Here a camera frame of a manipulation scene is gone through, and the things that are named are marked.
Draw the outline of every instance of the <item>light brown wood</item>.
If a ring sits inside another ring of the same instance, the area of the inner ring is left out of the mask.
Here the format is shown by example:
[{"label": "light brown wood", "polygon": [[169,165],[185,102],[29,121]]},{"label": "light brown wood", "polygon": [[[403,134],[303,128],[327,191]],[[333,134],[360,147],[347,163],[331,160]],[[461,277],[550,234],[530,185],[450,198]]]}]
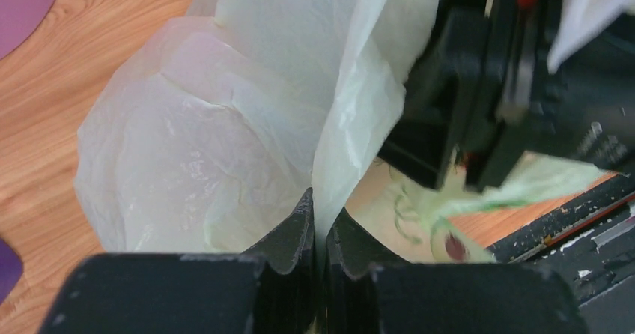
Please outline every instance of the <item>light brown wood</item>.
[{"label": "light brown wood", "polygon": [[[33,333],[65,276],[101,250],[72,187],[77,127],[112,73],[189,1],[56,0],[0,61],[0,237],[25,262],[0,332]],[[556,203],[456,223],[487,245]]]}]

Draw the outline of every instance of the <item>crumpled plastic bag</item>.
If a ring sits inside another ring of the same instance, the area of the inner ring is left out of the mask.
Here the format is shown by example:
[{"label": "crumpled plastic bag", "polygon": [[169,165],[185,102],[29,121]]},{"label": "crumpled plastic bag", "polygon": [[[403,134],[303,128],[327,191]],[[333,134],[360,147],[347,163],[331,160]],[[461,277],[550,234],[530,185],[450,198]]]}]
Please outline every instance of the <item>crumpled plastic bag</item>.
[{"label": "crumpled plastic bag", "polygon": [[401,115],[437,2],[197,1],[215,17],[169,21],[78,132],[75,188],[104,248],[240,252],[309,186],[321,248]]},{"label": "crumpled plastic bag", "polygon": [[571,195],[605,174],[591,164],[527,153],[499,189],[465,192],[465,171],[456,167],[437,192],[380,162],[359,183],[347,208],[367,231],[409,261],[491,262],[492,254],[448,218]]}]

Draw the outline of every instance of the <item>worn black edge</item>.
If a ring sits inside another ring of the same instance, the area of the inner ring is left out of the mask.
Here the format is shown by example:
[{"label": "worn black edge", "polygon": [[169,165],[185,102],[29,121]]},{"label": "worn black edge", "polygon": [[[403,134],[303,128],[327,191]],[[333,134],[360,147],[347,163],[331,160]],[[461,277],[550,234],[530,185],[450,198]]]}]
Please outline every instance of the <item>worn black edge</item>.
[{"label": "worn black edge", "polygon": [[635,177],[616,175],[539,219],[523,226],[487,249],[499,262],[524,261],[573,234],[588,221],[616,209],[635,194]]}]

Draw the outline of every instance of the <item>wooden tabletop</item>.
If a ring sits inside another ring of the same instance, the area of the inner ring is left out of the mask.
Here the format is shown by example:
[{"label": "wooden tabletop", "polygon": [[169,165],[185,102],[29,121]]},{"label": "wooden tabletop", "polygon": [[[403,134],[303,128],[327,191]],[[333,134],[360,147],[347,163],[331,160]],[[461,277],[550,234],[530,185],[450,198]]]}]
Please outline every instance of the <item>wooden tabletop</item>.
[{"label": "wooden tabletop", "polygon": [[[0,306],[2,333],[33,333],[65,276],[101,250],[72,187],[76,130],[113,72],[189,2],[56,0],[0,61],[0,237],[25,263]],[[557,204],[455,223],[488,245]]]}]

